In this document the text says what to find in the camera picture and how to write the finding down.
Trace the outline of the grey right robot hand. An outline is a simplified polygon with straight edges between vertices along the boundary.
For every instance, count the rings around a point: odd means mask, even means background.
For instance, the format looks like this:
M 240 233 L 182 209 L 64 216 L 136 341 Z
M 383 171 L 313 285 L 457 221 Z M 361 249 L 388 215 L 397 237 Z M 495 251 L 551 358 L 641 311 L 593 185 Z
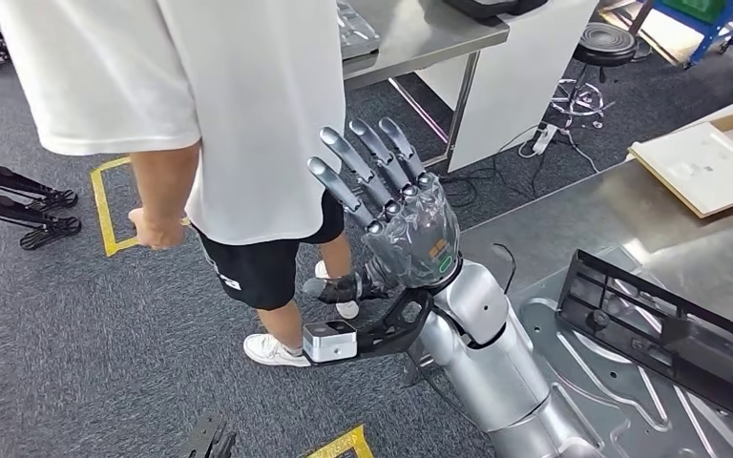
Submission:
M 307 168 L 363 229 L 371 259 L 335 279 L 313 278 L 303 292 L 326 303 L 382 299 L 389 290 L 445 284 L 460 264 L 459 227 L 438 176 L 427 171 L 405 133 L 390 118 L 376 129 L 353 120 L 349 129 L 366 145 L 375 164 L 337 131 L 324 127 L 320 139 L 354 174 L 364 203 L 326 162 L 312 157 Z

